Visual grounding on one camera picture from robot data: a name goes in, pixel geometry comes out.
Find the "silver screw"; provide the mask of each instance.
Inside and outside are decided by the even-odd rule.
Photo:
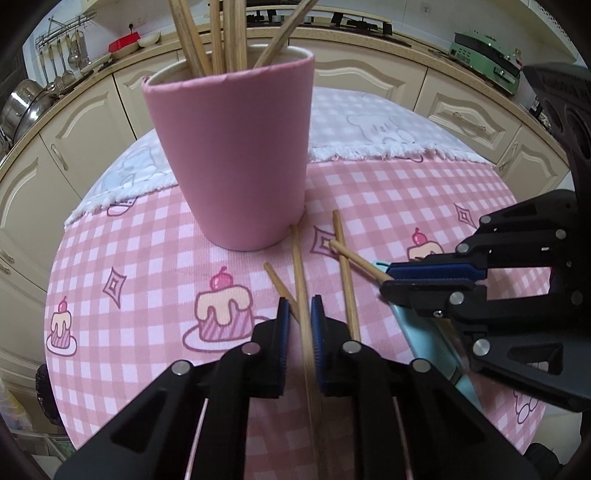
[[[449,303],[452,305],[461,305],[464,303],[464,294],[461,291],[455,291],[449,295]]]
[[[468,250],[470,250],[470,247],[468,246],[468,244],[459,244],[456,247],[456,252],[458,252],[459,254],[465,254],[468,252]]]
[[[179,360],[178,362],[173,363],[171,370],[175,375],[180,377],[181,375],[189,373],[189,370],[191,370],[191,364],[186,360]]]
[[[431,370],[431,364],[423,358],[417,358],[416,360],[413,360],[411,365],[413,366],[413,370],[415,372],[419,372],[420,374],[426,374],[429,370]]]
[[[481,338],[474,342],[474,345],[472,345],[472,351],[476,356],[485,356],[491,351],[491,343],[487,339]]]
[[[261,351],[261,346],[256,342],[248,342],[242,345],[242,353],[244,355],[256,355]]]
[[[573,305],[578,307],[583,303],[583,294],[579,290],[575,290],[570,296],[570,301],[573,302]]]
[[[355,353],[359,353],[361,351],[361,343],[355,342],[354,340],[349,340],[348,342],[343,343],[343,350],[345,353],[354,355]]]

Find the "green appliance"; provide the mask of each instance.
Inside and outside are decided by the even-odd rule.
[[[488,79],[503,92],[509,95],[517,92],[521,68],[515,60],[515,63],[511,61],[515,55],[505,53],[493,37],[476,30],[456,33],[449,56]]]

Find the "red container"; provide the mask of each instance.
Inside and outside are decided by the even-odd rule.
[[[121,38],[115,40],[111,45],[109,45],[109,52],[113,53],[113,52],[116,52],[117,50],[121,50],[123,47],[126,47],[127,45],[130,45],[133,42],[136,42],[138,40],[139,40],[139,33],[137,33],[137,32],[130,33],[129,35],[126,35],[124,37],[121,37]]]

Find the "utensil rack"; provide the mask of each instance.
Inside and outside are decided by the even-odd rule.
[[[40,52],[43,48],[58,38],[63,37],[67,33],[74,31],[77,28],[82,28],[95,16],[96,12],[90,11],[88,13],[80,14],[71,20],[68,20],[66,23],[54,20],[53,16],[50,17],[47,33],[41,34],[35,39],[35,48],[38,52]]]

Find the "cake illustration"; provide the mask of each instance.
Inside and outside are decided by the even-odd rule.
[[[256,319],[251,291],[234,283],[227,267],[209,281],[209,290],[195,299],[197,325],[183,337],[187,348],[226,351],[250,339]]]
[[[72,336],[72,314],[68,310],[66,297],[51,316],[51,334],[47,337],[47,349],[56,354],[70,356],[76,353],[76,338]]]
[[[421,233],[418,228],[415,228],[413,234],[414,247],[407,249],[409,260],[422,260],[427,255],[442,254],[443,248],[437,242],[430,242],[427,235]]]

